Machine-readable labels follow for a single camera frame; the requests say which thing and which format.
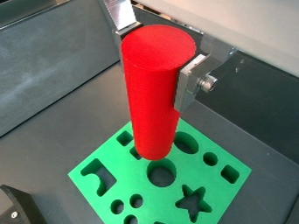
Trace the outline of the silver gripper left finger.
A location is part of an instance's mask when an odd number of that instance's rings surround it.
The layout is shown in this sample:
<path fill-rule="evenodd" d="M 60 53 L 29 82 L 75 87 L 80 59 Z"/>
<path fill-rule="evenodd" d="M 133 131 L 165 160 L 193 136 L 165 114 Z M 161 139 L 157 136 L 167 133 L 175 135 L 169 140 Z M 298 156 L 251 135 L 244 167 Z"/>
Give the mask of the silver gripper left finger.
<path fill-rule="evenodd" d="M 131 0 L 101 0 L 101 3 L 108 22 L 112 26 L 116 48 L 120 48 L 123 38 L 131 31 L 137 29 L 141 24 L 136 21 Z"/>

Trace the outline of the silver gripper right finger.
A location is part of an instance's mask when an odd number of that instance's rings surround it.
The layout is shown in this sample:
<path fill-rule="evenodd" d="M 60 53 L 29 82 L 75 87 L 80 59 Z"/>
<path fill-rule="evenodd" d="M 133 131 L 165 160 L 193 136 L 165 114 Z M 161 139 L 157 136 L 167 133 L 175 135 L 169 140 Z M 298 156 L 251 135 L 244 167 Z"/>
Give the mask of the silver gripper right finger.
<path fill-rule="evenodd" d="M 173 107 L 183 112 L 195 101 L 199 91 L 208 93 L 217 83 L 211 72 L 236 53 L 237 48 L 204 34 L 200 40 L 201 53 L 183 66 L 176 84 Z"/>

